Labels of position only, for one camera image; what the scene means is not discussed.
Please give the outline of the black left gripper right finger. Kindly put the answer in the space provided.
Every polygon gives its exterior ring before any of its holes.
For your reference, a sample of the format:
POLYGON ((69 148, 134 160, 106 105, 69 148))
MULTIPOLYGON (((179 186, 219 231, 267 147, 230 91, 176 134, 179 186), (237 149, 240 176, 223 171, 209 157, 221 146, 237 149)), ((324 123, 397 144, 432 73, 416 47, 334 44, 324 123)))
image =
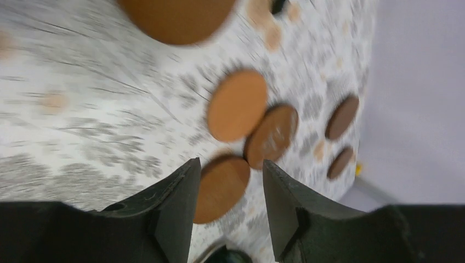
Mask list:
POLYGON ((263 163, 277 262, 464 262, 464 205, 392 204, 371 212, 335 202, 263 163))

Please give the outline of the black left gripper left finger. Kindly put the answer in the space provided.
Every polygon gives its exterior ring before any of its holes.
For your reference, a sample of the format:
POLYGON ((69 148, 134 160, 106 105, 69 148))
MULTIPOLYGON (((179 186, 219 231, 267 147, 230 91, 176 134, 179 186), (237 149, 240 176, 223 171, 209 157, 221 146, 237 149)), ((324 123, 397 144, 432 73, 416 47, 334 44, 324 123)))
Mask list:
POLYGON ((102 211, 1 203, 1 262, 187 262, 201 177, 192 158, 102 211))

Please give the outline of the scratched dark brown coaster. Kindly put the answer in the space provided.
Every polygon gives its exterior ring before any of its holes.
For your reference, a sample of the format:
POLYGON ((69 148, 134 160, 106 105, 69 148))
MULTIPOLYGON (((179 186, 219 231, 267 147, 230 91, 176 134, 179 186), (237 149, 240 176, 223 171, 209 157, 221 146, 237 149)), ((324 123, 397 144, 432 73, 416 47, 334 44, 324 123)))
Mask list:
POLYGON ((294 140, 299 124, 297 110, 289 104, 268 109, 246 140, 243 155, 252 169, 261 170, 265 159, 278 161, 294 140))

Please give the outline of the reddish brown coaster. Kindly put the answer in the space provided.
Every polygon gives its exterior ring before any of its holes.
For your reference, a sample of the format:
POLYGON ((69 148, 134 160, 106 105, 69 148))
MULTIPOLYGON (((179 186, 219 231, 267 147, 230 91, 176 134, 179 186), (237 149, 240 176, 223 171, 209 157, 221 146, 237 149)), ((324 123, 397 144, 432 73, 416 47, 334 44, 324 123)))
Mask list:
POLYGON ((207 224, 221 218, 245 194, 251 169, 236 155, 222 155, 201 170, 194 223, 207 224))

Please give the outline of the light brown coaster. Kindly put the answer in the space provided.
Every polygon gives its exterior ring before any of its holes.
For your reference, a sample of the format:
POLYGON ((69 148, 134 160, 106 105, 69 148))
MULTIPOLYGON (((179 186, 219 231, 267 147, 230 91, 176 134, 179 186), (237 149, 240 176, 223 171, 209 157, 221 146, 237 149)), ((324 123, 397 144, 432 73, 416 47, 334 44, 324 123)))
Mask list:
POLYGON ((227 75, 207 107, 207 128, 222 142, 239 140, 252 132, 266 109, 267 83, 255 70, 227 75))

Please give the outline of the orange brown coaster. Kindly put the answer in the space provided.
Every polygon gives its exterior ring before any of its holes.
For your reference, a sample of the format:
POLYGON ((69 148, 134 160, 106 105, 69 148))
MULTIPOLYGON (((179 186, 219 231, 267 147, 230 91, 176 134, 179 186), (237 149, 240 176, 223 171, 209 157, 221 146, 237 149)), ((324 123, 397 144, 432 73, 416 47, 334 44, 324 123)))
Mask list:
POLYGON ((149 37, 171 45, 210 38, 232 12, 235 0, 120 0, 130 21, 149 37))

